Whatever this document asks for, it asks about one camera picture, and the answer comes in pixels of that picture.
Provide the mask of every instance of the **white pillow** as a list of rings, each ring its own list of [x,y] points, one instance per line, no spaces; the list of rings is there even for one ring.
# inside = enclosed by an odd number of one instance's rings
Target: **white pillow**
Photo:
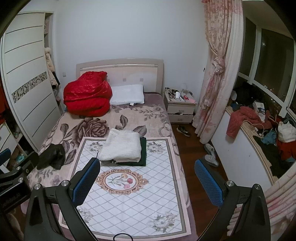
[[[114,86],[110,104],[144,104],[143,85]]]

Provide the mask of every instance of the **window frame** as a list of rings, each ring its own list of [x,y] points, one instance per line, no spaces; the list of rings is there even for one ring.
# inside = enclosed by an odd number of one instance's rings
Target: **window frame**
[[[249,76],[241,73],[238,71],[238,76],[241,78],[244,78],[247,80],[249,84],[254,84],[258,88],[260,88],[262,91],[264,91],[266,94],[268,94],[272,99],[274,99],[280,106],[281,111],[279,113],[279,116],[285,117],[287,113],[289,113],[295,120],[296,120],[296,113],[294,113],[289,107],[292,103],[293,96],[296,90],[296,42],[294,41],[294,63],[293,63],[293,71],[292,71],[292,77],[289,85],[289,89],[285,98],[285,101],[283,102],[279,97],[277,97],[274,93],[272,93],[269,89],[264,87],[262,84],[257,82],[255,80],[255,75],[258,68],[259,63],[259,57],[260,57],[260,50],[261,50],[261,39],[262,39],[262,28],[256,25],[256,39],[255,39],[255,48],[254,48],[254,55],[251,65],[251,70],[249,73]]]

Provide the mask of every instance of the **black sneaker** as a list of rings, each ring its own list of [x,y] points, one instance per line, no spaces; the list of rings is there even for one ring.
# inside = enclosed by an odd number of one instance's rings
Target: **black sneaker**
[[[177,127],[177,132],[180,132],[180,133],[182,133],[183,135],[185,135],[187,137],[190,137],[191,136],[191,134],[189,133],[189,131],[187,131],[184,126],[180,126],[179,125]]]

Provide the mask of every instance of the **oval floral medallion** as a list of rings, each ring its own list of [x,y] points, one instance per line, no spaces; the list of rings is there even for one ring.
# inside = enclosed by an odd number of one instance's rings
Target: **oval floral medallion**
[[[142,189],[149,181],[130,169],[111,169],[98,175],[96,182],[111,194],[129,195]]]

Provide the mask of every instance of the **window sill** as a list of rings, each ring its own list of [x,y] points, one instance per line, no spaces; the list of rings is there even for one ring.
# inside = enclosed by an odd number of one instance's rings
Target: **window sill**
[[[232,110],[232,108],[230,106],[227,106],[225,111],[229,115],[231,115],[231,113],[233,113],[233,110]],[[262,163],[263,167],[266,170],[268,178],[269,178],[271,184],[273,185],[278,180],[278,178],[276,176],[272,176],[272,172],[270,170],[271,163],[267,160],[267,158],[265,157],[261,147],[257,144],[257,142],[253,138],[253,136],[258,136],[259,137],[259,135],[255,131],[254,127],[252,125],[250,125],[249,123],[247,123],[247,122],[244,122],[241,125],[241,130],[244,133],[244,135],[246,136],[246,138],[249,140],[250,144],[254,148],[255,152],[258,155],[258,157],[260,158],[261,163]]]

